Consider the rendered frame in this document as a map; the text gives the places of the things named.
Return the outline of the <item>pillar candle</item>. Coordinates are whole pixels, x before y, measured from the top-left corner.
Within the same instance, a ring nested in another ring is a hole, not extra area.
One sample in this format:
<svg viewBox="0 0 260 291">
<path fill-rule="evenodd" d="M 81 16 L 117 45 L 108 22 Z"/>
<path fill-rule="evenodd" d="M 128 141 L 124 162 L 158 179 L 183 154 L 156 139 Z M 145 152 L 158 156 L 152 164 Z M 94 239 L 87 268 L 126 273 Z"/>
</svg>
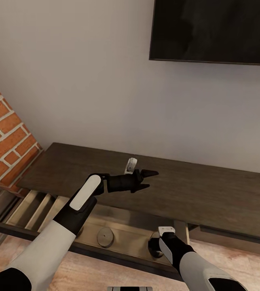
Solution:
<svg viewBox="0 0 260 291">
<path fill-rule="evenodd" d="M 159 232 L 154 232 L 150 238 L 159 238 Z M 155 258 L 160 258 L 164 254 L 161 251 L 153 251 L 152 248 L 148 248 L 150 254 Z"/>
<path fill-rule="evenodd" d="M 97 235 L 97 241 L 100 246 L 109 248 L 114 243 L 114 234 L 108 227 L 100 229 Z"/>
<path fill-rule="evenodd" d="M 83 226 L 82 226 L 82 228 L 80 229 L 79 233 L 76 235 L 76 238 L 79 237 L 79 236 L 82 234 L 82 232 L 83 232 Z"/>
</svg>

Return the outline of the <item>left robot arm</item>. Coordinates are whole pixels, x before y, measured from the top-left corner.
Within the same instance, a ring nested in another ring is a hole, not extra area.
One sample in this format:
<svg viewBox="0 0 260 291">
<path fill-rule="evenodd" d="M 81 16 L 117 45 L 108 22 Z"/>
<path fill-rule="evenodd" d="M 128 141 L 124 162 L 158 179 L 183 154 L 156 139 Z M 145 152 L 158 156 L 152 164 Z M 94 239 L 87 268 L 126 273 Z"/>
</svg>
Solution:
<svg viewBox="0 0 260 291">
<path fill-rule="evenodd" d="M 95 207 L 95 196 L 104 193 L 136 191 L 150 187 L 141 184 L 157 171 L 134 169 L 137 159 L 129 158 L 124 175 L 92 173 L 50 224 L 34 241 L 0 272 L 0 291 L 47 291 L 59 265 Z"/>
</svg>

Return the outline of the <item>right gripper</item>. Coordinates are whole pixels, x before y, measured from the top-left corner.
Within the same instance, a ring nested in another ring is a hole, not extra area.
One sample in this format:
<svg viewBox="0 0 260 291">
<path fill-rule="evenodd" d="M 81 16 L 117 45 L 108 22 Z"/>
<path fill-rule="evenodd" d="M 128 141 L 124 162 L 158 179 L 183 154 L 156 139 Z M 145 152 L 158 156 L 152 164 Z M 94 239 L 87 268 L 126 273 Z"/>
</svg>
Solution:
<svg viewBox="0 0 260 291">
<path fill-rule="evenodd" d="M 159 246 L 159 238 L 151 238 L 150 241 L 148 241 L 148 247 L 152 248 L 153 251 L 161 251 Z"/>
</svg>

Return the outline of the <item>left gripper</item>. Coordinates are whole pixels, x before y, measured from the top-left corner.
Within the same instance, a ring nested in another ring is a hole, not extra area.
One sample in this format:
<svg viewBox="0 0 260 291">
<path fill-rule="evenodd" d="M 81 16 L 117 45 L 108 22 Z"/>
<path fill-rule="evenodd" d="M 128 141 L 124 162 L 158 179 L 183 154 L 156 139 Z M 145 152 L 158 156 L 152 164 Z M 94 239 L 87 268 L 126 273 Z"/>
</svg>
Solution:
<svg viewBox="0 0 260 291">
<path fill-rule="evenodd" d="M 133 174 L 129 175 L 118 175 L 120 180 L 120 192 L 130 190 L 131 193 L 150 187 L 149 184 L 141 184 L 145 177 L 151 177 L 158 175 L 157 171 L 142 169 L 134 169 Z"/>
</svg>

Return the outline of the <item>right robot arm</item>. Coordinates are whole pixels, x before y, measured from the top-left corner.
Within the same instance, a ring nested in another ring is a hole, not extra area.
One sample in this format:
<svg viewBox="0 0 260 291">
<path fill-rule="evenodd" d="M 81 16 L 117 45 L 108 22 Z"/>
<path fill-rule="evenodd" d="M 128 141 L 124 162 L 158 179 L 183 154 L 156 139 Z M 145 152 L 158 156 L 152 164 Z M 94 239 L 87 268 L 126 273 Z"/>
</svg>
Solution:
<svg viewBox="0 0 260 291">
<path fill-rule="evenodd" d="M 159 238 L 151 238 L 148 247 L 166 256 L 189 291 L 247 291 L 236 278 L 206 261 L 174 235 L 173 227 L 158 227 L 158 232 Z"/>
</svg>

